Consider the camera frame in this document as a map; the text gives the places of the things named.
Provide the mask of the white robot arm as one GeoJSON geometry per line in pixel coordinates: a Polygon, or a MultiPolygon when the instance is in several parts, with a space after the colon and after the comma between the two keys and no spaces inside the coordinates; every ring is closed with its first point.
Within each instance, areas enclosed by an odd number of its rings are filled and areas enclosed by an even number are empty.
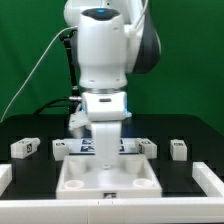
{"type": "Polygon", "coordinates": [[[161,44],[148,11],[149,0],[67,0],[64,18],[77,31],[72,57],[80,69],[83,110],[95,157],[105,169],[118,161],[121,125],[128,116],[128,74],[146,73],[159,61],[161,44]]]}

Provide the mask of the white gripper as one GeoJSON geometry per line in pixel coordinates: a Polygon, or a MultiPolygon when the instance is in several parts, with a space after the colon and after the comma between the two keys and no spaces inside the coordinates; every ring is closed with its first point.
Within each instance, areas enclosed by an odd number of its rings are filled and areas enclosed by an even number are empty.
{"type": "Polygon", "coordinates": [[[126,118],[126,93],[83,93],[84,112],[90,121],[97,162],[110,169],[118,161],[122,121],[126,118]]]}

